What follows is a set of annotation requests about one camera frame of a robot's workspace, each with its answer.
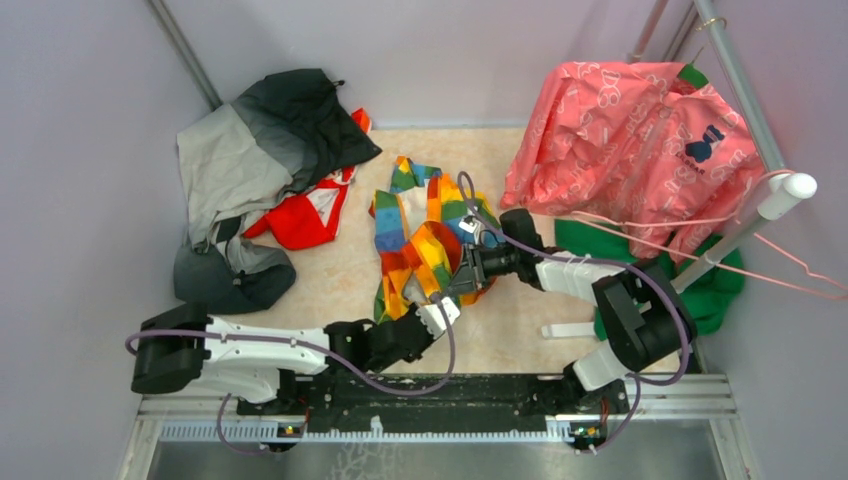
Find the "rainbow striped jacket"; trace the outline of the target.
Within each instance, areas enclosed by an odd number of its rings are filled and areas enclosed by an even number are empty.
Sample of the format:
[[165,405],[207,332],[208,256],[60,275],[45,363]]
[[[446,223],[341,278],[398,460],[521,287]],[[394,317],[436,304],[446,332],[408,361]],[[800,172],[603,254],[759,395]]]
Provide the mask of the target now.
[[480,237],[460,226],[470,215],[464,192],[438,167],[399,156],[389,187],[373,194],[369,215],[381,283],[374,300],[378,323],[400,319],[416,302],[409,291],[419,285],[424,297],[445,293],[457,270],[462,247]]

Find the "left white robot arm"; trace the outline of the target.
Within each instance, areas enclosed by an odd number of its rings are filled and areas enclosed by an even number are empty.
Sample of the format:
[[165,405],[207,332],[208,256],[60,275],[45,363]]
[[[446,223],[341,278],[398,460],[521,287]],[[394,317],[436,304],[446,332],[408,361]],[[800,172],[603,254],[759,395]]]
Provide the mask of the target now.
[[413,362],[452,332],[459,311],[449,299],[414,305],[397,320],[362,319],[323,328],[253,327],[183,304],[144,321],[125,346],[134,355],[131,390],[173,394],[192,386],[292,411],[300,388],[283,377],[317,376],[333,368],[356,375]]

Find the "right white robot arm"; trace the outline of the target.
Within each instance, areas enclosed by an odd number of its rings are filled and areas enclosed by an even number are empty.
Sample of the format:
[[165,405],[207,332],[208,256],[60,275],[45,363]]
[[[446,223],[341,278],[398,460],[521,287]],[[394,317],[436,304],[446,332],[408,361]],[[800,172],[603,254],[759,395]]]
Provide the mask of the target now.
[[607,385],[675,352],[689,354],[697,335],[694,321],[656,261],[628,264],[547,248],[525,209],[503,213],[500,224],[501,242],[463,246],[459,266],[443,292],[459,297],[515,274],[540,291],[593,305],[606,338],[564,369],[563,398],[569,408],[588,412]]

